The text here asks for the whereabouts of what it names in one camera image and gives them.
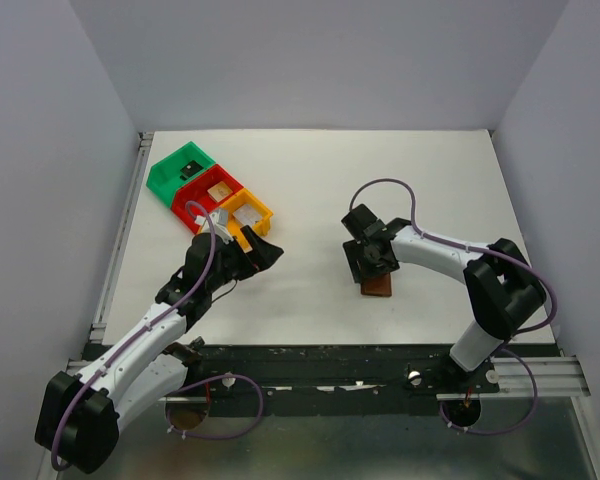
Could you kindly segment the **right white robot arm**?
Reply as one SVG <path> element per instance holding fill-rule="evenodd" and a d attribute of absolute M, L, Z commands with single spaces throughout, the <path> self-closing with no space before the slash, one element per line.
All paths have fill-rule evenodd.
<path fill-rule="evenodd" d="M 474 320 L 440 367 L 440 379 L 460 392 L 476 380 L 476 369 L 508 342 L 546 302 L 547 293 L 517 245 L 505 238 L 491 244 L 462 243 L 419 230 L 412 221 L 384 223 L 366 205 L 351 209 L 342 224 L 352 236 L 343 244 L 353 280 L 363 284 L 420 266 L 466 287 Z"/>

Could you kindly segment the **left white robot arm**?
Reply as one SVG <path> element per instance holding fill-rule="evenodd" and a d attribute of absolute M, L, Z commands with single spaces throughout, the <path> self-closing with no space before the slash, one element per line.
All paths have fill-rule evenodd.
<path fill-rule="evenodd" d="M 183 266 L 121 340 L 79 372 L 60 371 L 49 380 L 34 439 L 50 452 L 54 470 L 94 472 L 149 404 L 174 390 L 189 395 L 200 387 L 200 368 L 171 359 L 166 349 L 206 314 L 218 289 L 269 269 L 284 253 L 249 227 L 241 232 L 247 249 L 215 229 L 194 236 Z"/>

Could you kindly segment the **brown leather card holder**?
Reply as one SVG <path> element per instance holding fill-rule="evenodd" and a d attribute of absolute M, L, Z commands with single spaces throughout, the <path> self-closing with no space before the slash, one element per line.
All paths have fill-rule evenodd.
<path fill-rule="evenodd" d="M 391 274 L 383 274 L 375 278 L 361 281 L 360 293 L 363 296 L 389 298 L 392 296 Z"/>

